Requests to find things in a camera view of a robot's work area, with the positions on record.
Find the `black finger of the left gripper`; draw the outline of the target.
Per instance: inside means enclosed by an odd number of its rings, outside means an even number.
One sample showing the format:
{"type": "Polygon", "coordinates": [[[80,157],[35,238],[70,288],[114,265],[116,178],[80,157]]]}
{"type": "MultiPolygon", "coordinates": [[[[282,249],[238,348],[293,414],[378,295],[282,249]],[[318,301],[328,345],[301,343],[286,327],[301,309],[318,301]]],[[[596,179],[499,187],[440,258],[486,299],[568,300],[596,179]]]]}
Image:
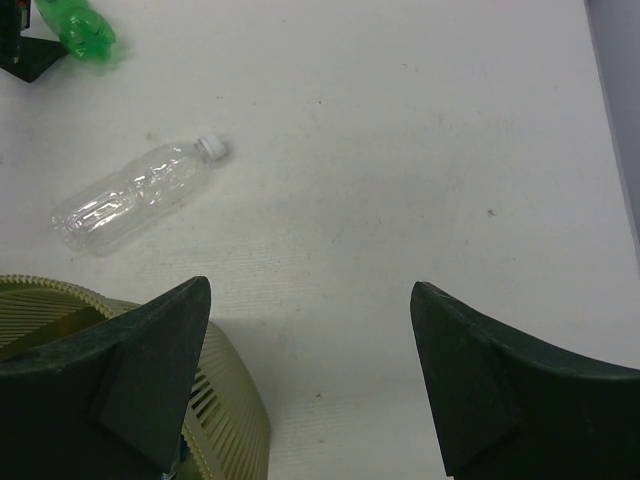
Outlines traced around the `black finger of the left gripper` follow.
{"type": "Polygon", "coordinates": [[[31,26],[31,2],[1,0],[1,69],[33,83],[65,56],[59,41],[25,37],[31,26]]]}

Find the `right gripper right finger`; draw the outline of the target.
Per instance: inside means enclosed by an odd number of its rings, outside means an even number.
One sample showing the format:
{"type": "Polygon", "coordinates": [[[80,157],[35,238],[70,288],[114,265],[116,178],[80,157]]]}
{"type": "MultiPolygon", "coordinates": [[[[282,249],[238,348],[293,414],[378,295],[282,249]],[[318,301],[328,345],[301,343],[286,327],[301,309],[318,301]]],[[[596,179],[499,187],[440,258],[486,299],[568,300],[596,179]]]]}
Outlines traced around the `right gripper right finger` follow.
{"type": "Polygon", "coordinates": [[[638,477],[636,369],[542,341],[427,282],[410,313],[449,477],[638,477]]]}

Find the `green plastic bottle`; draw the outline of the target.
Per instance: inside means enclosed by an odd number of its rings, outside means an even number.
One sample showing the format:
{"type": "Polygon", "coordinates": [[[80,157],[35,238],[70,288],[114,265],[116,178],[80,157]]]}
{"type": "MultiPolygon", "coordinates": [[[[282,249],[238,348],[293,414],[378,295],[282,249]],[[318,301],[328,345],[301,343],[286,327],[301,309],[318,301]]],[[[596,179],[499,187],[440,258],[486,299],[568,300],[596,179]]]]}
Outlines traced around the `green plastic bottle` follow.
{"type": "Polygon", "coordinates": [[[111,58],[116,35],[109,22],[88,1],[36,1],[43,20],[75,58],[104,62],[111,58]]]}

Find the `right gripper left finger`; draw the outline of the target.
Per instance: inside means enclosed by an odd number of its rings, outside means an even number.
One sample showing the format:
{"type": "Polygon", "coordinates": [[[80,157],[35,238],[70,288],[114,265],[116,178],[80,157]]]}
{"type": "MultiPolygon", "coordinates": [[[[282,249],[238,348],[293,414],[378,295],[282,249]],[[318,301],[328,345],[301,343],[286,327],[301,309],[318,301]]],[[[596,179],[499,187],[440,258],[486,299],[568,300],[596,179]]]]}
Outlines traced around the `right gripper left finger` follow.
{"type": "Polygon", "coordinates": [[[141,305],[1,279],[1,469],[168,473],[211,307],[196,276],[141,305]]]}

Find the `clear unlabelled plastic bottle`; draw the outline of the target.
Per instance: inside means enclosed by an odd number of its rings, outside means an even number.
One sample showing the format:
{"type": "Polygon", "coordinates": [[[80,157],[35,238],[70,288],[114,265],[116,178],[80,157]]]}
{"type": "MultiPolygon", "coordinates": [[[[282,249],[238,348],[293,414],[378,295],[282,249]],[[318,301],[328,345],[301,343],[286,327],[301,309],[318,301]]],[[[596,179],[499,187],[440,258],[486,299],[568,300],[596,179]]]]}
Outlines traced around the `clear unlabelled plastic bottle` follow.
{"type": "Polygon", "coordinates": [[[106,256],[205,191],[227,153],[215,134],[159,146],[61,202],[50,225],[71,250],[106,256]]]}

